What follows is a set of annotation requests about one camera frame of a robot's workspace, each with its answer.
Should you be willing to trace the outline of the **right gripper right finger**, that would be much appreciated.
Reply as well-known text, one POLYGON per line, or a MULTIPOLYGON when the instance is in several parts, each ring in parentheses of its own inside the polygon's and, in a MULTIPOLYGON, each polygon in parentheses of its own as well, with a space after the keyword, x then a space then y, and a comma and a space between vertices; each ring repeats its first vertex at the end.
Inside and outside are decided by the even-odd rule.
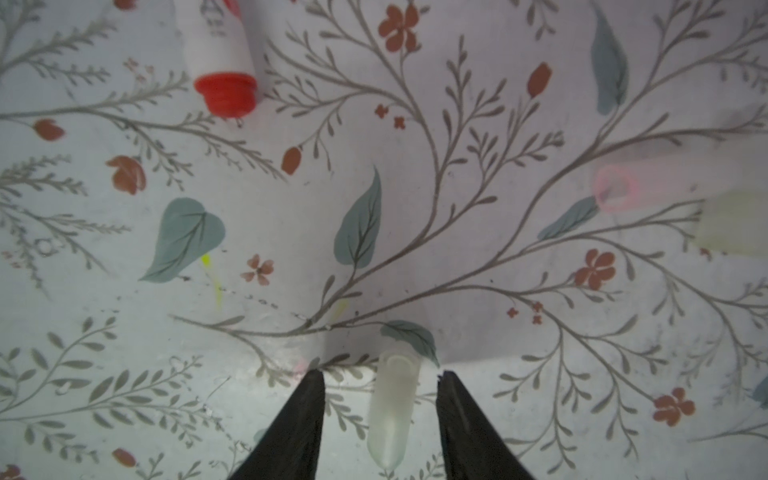
POLYGON ((453 371, 438 379, 436 411, 446 479, 533 479, 453 371))

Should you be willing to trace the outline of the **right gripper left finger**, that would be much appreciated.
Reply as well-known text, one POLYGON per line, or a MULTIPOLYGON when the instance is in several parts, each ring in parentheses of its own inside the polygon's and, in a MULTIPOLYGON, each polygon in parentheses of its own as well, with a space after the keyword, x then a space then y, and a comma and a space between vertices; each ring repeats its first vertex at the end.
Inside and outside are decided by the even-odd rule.
POLYGON ((325 380, 308 371, 231 480, 313 480, 325 415, 325 380))

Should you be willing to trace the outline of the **clear translucent pen cap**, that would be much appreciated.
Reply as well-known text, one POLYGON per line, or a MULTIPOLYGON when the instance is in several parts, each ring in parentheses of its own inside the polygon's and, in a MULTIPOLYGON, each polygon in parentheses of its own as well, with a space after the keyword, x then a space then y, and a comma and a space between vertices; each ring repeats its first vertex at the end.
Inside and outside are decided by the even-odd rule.
POLYGON ((406 454, 420 367, 421 357, 408 345, 385 351, 378 362, 367 447, 376 465, 389 472, 406 454))

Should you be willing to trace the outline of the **white red-tip marker pen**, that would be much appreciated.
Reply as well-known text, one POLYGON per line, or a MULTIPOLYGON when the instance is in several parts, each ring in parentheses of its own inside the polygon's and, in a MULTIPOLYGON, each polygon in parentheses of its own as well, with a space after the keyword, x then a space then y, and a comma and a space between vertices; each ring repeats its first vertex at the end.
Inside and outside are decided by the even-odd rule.
POLYGON ((249 115, 258 84, 239 3, 175 0, 173 9, 187 72, 209 112, 224 119, 249 115))

